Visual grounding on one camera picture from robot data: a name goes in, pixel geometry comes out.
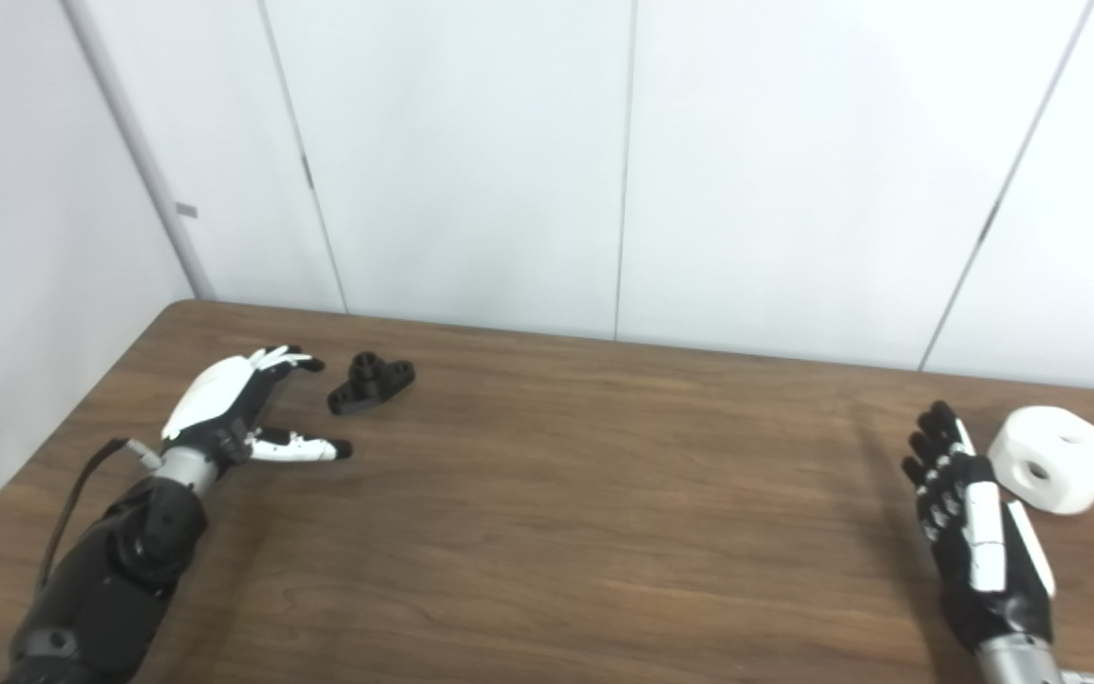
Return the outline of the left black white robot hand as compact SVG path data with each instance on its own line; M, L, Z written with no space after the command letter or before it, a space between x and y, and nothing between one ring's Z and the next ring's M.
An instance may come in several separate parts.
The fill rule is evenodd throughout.
M322 360L298 346L260 348L226 356L203 369L161 429L161 457L191 451L222 473L252 460L268 463L342 462L352 456L347 439L298 433L259 424L274 391L295 370L321 372Z

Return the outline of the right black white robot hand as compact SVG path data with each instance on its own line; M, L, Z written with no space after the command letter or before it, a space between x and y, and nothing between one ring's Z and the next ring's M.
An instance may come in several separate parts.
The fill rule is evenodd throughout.
M1000 637L1052 642L1055 581L1028 515L1006 502L993 464L948 403L936 399L916 424L900 468L955 640L968 651Z

